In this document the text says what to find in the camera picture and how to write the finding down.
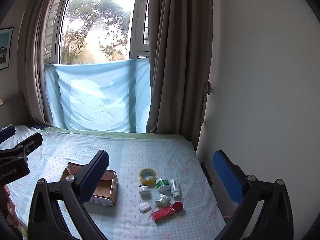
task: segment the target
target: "curtain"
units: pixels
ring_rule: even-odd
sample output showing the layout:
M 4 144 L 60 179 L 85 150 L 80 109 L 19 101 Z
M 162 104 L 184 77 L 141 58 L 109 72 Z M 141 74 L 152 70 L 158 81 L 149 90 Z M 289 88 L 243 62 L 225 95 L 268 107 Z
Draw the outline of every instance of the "curtain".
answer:
M 29 0 L 18 43 L 18 81 L 32 122 L 52 126 L 45 93 L 44 39 L 54 0 Z
M 151 102 L 148 58 L 46 64 L 45 82 L 55 127 L 146 132 Z
M 196 149 L 212 54 L 212 0 L 149 0 L 147 132 L 181 134 Z

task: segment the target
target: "window glass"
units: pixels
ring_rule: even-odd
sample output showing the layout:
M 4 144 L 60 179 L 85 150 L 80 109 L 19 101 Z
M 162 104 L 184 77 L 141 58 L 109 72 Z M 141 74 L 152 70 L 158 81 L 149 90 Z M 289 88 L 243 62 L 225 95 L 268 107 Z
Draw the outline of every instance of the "window glass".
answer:
M 143 44 L 149 44 L 148 19 L 149 19 L 149 0 L 147 1 L 146 19 L 145 19 L 145 22 L 144 22 Z
M 53 37 L 53 27 L 57 19 L 57 10 L 61 0 L 54 0 L 51 6 L 47 30 L 45 33 L 44 40 L 44 59 L 51 57 L 51 47 L 52 47 L 52 37 Z
M 129 23 L 135 0 L 69 0 L 60 40 L 62 64 L 129 58 Z

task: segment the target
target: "open cardboard box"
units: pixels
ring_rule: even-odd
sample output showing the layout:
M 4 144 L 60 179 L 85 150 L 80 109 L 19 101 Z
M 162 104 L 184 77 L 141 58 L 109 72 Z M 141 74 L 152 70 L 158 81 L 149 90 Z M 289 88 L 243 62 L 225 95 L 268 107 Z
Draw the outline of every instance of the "open cardboard box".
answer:
M 76 175 L 83 165 L 68 163 L 64 169 L 60 181 L 65 180 L 68 175 Z M 116 203 L 118 178 L 115 171 L 106 170 L 95 189 L 90 203 L 113 207 Z

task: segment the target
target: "label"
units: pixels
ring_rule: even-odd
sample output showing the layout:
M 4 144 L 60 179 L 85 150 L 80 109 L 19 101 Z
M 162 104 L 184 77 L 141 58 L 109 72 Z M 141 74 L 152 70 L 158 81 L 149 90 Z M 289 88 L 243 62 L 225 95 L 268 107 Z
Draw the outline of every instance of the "label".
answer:
M 3 179 L 5 177 L 7 177 L 7 176 L 10 176 L 10 175 L 12 175 L 12 174 L 14 174 L 16 172 L 17 172 L 17 169 L 13 169 L 13 170 L 10 170 L 8 172 L 2 173 L 2 174 L 0 174 L 0 179 Z
M 163 186 L 163 185 L 170 185 L 170 184 L 169 184 L 169 181 L 167 181 L 167 180 L 161 180 L 161 181 L 159 181 L 159 182 L 157 183 L 157 188 L 160 188 L 160 187 Z
M 151 213 L 151 216 L 155 220 L 155 222 L 158 222 L 159 220 L 169 217 L 173 214 L 174 214 L 174 209 L 172 208 L 172 206 L 169 206 Z
M 179 182 L 175 179 L 171 180 L 171 190 L 180 190 L 180 187 L 179 187 Z

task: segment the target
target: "pill bottle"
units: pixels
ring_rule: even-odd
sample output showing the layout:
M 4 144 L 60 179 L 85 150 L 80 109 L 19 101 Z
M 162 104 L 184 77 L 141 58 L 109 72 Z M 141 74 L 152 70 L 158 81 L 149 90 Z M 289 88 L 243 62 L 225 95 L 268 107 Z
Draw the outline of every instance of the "pill bottle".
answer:
M 158 190 L 160 192 L 169 190 L 171 188 L 169 181 L 167 179 L 164 179 L 164 178 L 157 179 L 156 180 L 156 185 L 157 185 L 157 188 L 158 188 Z
M 170 205 L 170 201 L 171 201 L 171 198 L 169 198 L 168 196 L 166 195 L 163 195 L 163 194 L 160 194 L 155 203 L 160 206 L 160 207 L 167 207 Z
M 149 195 L 149 194 L 150 194 L 150 189 L 149 189 L 148 185 L 146 185 L 146 184 L 141 184 L 141 185 L 139 186 L 139 194 L 140 194 L 141 196 Z
M 170 179 L 171 194 L 174 198 L 181 197 L 180 185 L 177 179 Z

